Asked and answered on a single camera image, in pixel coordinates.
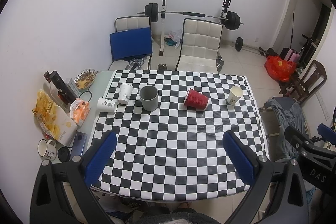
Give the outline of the patterned plate of snacks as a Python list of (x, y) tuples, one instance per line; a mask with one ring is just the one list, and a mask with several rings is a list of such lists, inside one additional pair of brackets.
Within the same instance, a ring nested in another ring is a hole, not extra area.
[(97, 72), (94, 69), (81, 71), (74, 79), (74, 83), (79, 90), (84, 90), (93, 84)]

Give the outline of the white paper cup upright right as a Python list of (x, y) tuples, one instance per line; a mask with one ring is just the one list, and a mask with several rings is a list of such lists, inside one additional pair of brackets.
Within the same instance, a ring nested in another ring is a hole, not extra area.
[(243, 90), (239, 86), (233, 86), (227, 98), (227, 103), (230, 105), (236, 104), (244, 95)]

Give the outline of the white barbell rack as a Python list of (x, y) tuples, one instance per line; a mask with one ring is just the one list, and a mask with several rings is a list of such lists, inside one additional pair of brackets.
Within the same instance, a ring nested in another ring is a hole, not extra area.
[(166, 0), (162, 0), (162, 7), (161, 11), (158, 13), (161, 15), (161, 44), (159, 48), (159, 56), (163, 56), (164, 49), (165, 49), (165, 18), (166, 14), (177, 14), (183, 16), (195, 16), (200, 18), (215, 18), (222, 21), (227, 20), (227, 12), (230, 8), (231, 0), (224, 0), (222, 5), (222, 12), (219, 17), (217, 16), (209, 16), (206, 14), (198, 13), (198, 12), (188, 12), (188, 11), (167, 11), (166, 10)]

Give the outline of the barbell with black plates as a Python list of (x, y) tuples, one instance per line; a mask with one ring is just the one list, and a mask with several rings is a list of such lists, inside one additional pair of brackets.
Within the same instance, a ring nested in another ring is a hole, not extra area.
[(234, 31), (237, 30), (244, 23), (241, 21), (240, 16), (236, 12), (228, 11), (224, 16), (210, 16), (198, 12), (188, 11), (159, 11), (157, 3), (149, 3), (145, 6), (144, 12), (138, 12), (137, 15), (145, 15), (150, 18), (151, 22), (157, 22), (159, 14), (176, 14), (183, 16), (194, 16), (200, 18), (218, 19), (220, 24), (224, 25), (226, 29)]

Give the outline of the yellow snack bag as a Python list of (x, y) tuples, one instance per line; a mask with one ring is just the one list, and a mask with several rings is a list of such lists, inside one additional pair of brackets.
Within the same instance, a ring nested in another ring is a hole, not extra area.
[(38, 90), (33, 113), (46, 135), (64, 146), (71, 145), (77, 124), (42, 89)]

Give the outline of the long dumbbell bar on floor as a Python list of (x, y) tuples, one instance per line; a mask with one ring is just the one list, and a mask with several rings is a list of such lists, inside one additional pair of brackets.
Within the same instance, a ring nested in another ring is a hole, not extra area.
[(253, 47), (253, 46), (246, 46), (244, 44), (244, 40), (241, 37), (238, 37), (234, 42), (232, 42), (234, 45), (234, 48), (237, 52), (240, 52), (241, 50), (245, 50), (251, 53), (260, 53), (260, 55), (268, 57), (268, 56), (278, 56), (278, 54), (272, 49), (268, 48), (265, 50), (262, 47)]

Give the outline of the white paper cup with orchid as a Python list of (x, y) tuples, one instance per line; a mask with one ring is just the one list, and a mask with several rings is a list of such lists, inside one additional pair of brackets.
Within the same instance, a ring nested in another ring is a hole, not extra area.
[(133, 86), (129, 83), (122, 83), (120, 85), (120, 91), (119, 91), (119, 95), (118, 95), (118, 103), (122, 104), (122, 105), (127, 105), (131, 94), (133, 91)]

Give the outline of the grey plastic cup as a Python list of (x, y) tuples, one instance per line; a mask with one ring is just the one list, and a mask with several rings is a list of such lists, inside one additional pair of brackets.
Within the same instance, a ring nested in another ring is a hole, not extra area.
[(154, 111), (158, 108), (158, 89), (152, 85), (146, 85), (139, 91), (142, 107), (146, 111)]

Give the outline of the black round lid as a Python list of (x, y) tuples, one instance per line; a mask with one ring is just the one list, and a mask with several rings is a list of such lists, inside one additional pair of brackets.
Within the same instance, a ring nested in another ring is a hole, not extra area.
[(70, 160), (70, 151), (67, 147), (58, 149), (58, 159), (60, 162), (68, 162)]

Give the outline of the red plastic bag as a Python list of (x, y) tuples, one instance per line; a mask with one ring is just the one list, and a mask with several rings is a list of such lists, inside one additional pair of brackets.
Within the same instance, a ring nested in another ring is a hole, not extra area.
[(295, 72), (296, 63), (283, 60), (279, 56), (268, 56), (264, 67), (273, 80), (287, 83)]

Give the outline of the dark bottle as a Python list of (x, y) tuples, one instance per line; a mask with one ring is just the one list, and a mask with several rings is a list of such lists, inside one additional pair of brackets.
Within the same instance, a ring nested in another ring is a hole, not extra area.
[(56, 96), (65, 105), (72, 104), (77, 99), (75, 93), (66, 85), (57, 71), (53, 71), (52, 73), (46, 71), (43, 76), (49, 84), (53, 84), (55, 87)]

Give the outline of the grey cloth on chair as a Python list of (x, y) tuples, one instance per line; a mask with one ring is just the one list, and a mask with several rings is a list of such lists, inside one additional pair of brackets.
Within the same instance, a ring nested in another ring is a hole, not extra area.
[(309, 136), (306, 129), (306, 120), (298, 101), (290, 97), (271, 97), (264, 103), (264, 109), (271, 108), (279, 123), (279, 135), (276, 140), (276, 160), (282, 161), (297, 156), (297, 151), (285, 140), (285, 129), (294, 127), (305, 136)]

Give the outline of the white paper cup lying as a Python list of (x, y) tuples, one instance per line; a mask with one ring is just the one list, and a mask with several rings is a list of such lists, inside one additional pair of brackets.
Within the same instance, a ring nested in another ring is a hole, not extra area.
[(97, 101), (97, 110), (99, 112), (115, 113), (117, 110), (118, 102), (99, 98)]

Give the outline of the black white checkered tablecloth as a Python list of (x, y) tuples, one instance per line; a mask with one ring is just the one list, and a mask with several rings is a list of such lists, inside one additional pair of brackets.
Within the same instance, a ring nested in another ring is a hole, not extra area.
[[(265, 133), (248, 80), (244, 76), (177, 71), (116, 71), (104, 98), (116, 100), (120, 85), (133, 91), (127, 105), (100, 113), (91, 143), (107, 132), (117, 146), (94, 187), (106, 193), (149, 201), (195, 201), (248, 189), (223, 148), (231, 130), (258, 155), (268, 153)], [(158, 108), (146, 111), (139, 91), (158, 89)], [(244, 95), (227, 103), (230, 89)], [(183, 104), (192, 88), (209, 98), (205, 110)]]

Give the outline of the red ribbed paper cup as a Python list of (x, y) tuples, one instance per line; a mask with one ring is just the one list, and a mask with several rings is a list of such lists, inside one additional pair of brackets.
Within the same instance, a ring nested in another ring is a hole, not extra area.
[(190, 88), (185, 96), (183, 104), (197, 110), (205, 110), (209, 104), (209, 98), (200, 92)]

